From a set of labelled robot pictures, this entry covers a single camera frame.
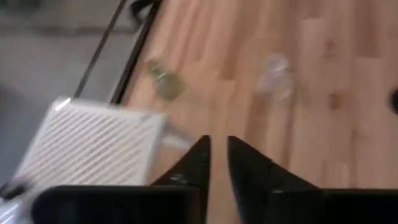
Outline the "black aluminium table frame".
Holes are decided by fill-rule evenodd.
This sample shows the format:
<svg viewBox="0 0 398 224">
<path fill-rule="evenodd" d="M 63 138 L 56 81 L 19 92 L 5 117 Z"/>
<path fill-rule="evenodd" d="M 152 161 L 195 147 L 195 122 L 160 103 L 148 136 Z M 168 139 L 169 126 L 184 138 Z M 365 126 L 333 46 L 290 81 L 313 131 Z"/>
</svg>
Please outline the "black aluminium table frame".
<svg viewBox="0 0 398 224">
<path fill-rule="evenodd" d="M 124 67 L 122 75 L 118 80 L 113 94 L 109 99 L 111 104 L 120 104 L 123 101 L 123 96 L 128 88 L 129 81 L 133 76 L 133 71 L 139 60 L 140 54 L 144 48 L 146 38 L 149 35 L 150 28 L 157 16 L 157 13 L 162 5 L 163 0 L 135 0 L 130 4 L 129 10 L 132 18 L 138 23 L 136 33 L 137 38 L 134 42 L 133 50 Z M 149 12 L 143 19 L 139 17 L 139 13 L 149 6 Z"/>
</svg>

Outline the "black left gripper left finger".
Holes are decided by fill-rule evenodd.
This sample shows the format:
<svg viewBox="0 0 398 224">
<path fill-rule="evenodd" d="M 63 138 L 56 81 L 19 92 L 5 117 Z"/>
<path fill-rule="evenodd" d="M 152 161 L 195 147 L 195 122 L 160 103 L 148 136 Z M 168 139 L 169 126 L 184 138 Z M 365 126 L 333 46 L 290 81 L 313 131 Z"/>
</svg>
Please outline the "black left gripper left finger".
<svg viewBox="0 0 398 224">
<path fill-rule="evenodd" d="M 33 224 L 206 224 L 211 139 L 202 136 L 147 186 L 59 185 L 39 194 Z"/>
</svg>

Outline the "white perforated shelf riser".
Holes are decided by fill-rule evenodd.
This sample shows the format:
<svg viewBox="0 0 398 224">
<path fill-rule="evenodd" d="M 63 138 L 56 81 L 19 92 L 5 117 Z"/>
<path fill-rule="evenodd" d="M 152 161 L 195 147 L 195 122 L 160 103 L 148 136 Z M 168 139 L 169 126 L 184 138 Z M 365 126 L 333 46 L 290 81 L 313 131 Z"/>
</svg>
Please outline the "white perforated shelf riser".
<svg viewBox="0 0 398 224">
<path fill-rule="evenodd" d="M 59 99 L 48 108 L 14 177 L 38 189 L 145 185 L 161 146 L 192 144 L 165 113 Z"/>
</svg>

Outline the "clear glass candle holder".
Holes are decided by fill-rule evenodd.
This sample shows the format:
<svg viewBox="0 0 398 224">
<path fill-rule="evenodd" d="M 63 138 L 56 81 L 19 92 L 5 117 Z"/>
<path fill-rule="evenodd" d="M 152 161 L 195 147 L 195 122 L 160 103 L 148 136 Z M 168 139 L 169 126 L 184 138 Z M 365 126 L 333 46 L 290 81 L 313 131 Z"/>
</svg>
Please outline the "clear glass candle holder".
<svg viewBox="0 0 398 224">
<path fill-rule="evenodd" d="M 286 100 L 293 89 L 289 60 L 281 53 L 271 53 L 261 63 L 256 80 L 256 93 L 279 102 Z"/>
</svg>

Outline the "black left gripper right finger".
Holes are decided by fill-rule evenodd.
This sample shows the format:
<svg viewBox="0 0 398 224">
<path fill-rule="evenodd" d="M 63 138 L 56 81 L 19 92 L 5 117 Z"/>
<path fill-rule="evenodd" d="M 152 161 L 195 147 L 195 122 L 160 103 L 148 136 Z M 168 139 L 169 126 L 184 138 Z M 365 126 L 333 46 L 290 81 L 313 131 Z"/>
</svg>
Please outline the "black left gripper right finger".
<svg viewBox="0 0 398 224">
<path fill-rule="evenodd" d="M 236 136 L 228 169 L 242 224 L 398 224 L 398 189 L 317 187 Z"/>
</svg>

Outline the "green glass candle holder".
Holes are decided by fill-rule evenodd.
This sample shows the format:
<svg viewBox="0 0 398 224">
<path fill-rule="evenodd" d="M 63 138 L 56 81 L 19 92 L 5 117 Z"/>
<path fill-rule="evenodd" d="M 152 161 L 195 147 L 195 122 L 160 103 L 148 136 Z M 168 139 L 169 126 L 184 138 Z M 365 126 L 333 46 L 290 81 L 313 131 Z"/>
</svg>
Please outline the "green glass candle holder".
<svg viewBox="0 0 398 224">
<path fill-rule="evenodd" d="M 184 91 L 180 77 L 160 60 L 150 59 L 146 62 L 148 76 L 153 79 L 156 94 L 167 101 L 175 100 Z"/>
</svg>

